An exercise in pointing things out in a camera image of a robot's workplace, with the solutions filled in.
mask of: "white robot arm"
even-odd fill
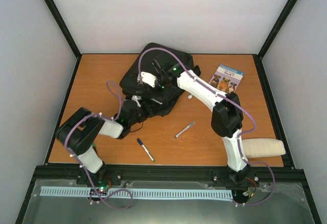
[[[150,73],[141,73],[142,81],[151,87],[156,86],[157,77]],[[203,104],[205,104],[211,112],[213,112],[216,103],[222,102],[223,99],[220,96],[226,96],[225,92],[219,91],[216,88],[209,85],[207,82],[203,81],[200,77],[195,75],[192,70],[189,73],[186,71],[182,72],[179,77],[177,77],[177,85],[179,88],[189,92],[196,98],[198,98]],[[237,129],[231,137],[222,137],[224,146],[227,153],[227,165],[233,171],[239,172],[246,167],[246,163],[240,155],[238,149],[237,135],[241,132],[241,129]],[[244,149],[242,145],[242,139],[240,139],[242,154],[244,155]]]

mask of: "dog picture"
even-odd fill
[[[222,92],[228,93],[229,82],[230,82],[229,78],[223,77],[223,79],[219,82],[217,89],[219,89]]]
[[[217,88],[220,78],[221,78],[221,76],[215,74],[213,80],[210,82],[210,85],[212,87]]]
[[[231,82],[231,83],[230,83],[230,86],[229,86],[229,88],[228,88],[228,93],[230,94],[230,93],[232,93],[232,92],[235,92],[236,86],[237,86],[236,83]]]

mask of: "gray floor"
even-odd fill
[[[128,210],[115,211],[103,204],[90,205],[87,198],[40,197],[40,186],[58,186],[58,181],[39,182],[33,194],[24,223],[313,223],[310,209],[303,198],[304,193],[299,185],[279,185],[277,193],[266,203],[256,207],[235,207],[226,201],[216,200],[135,200]],[[133,184],[133,188],[148,185],[155,188],[156,183]],[[169,183],[158,183],[176,188]],[[186,188],[197,189],[199,184],[183,184]],[[257,189],[251,202],[263,199],[267,192]],[[128,203],[127,199],[112,199],[109,203],[117,207]]]

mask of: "orange tabletop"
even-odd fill
[[[119,84],[123,75],[137,58],[137,54],[83,54],[73,87],[65,107],[61,123],[66,121],[81,106],[94,113],[102,112],[113,116],[119,102],[106,88],[106,81]],[[209,81],[220,64],[244,72],[236,90],[241,105],[254,117],[258,128],[246,138],[275,138],[263,91],[252,55],[193,55],[194,64],[202,71],[201,78]],[[144,122],[143,128],[130,133],[123,140],[98,135],[95,145],[99,157],[106,164],[146,165],[196,165],[225,166],[227,155],[222,139],[211,128],[211,112],[198,99],[188,99],[184,92],[171,113],[165,117],[154,117]],[[174,136],[192,121],[195,125],[177,139]],[[246,115],[243,130],[252,128]],[[151,154],[153,163],[136,139],[140,138]],[[270,166],[283,166],[282,158],[251,159],[263,160]],[[55,141],[50,163],[75,162],[59,141]]]

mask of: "marker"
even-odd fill
[[[184,133],[186,130],[188,130],[189,128],[191,128],[194,124],[195,124],[195,121],[193,121],[192,123],[190,123],[185,129],[183,129],[181,132],[179,132],[177,135],[175,135],[175,138],[179,137],[182,133]]]
[[[139,145],[141,147],[143,147],[144,151],[149,155],[149,157],[151,158],[151,160],[153,162],[155,162],[155,159],[153,158],[153,156],[151,155],[151,153],[147,150],[147,148],[145,147],[145,145],[143,145],[143,142],[139,138],[137,138],[137,142],[139,143]]]

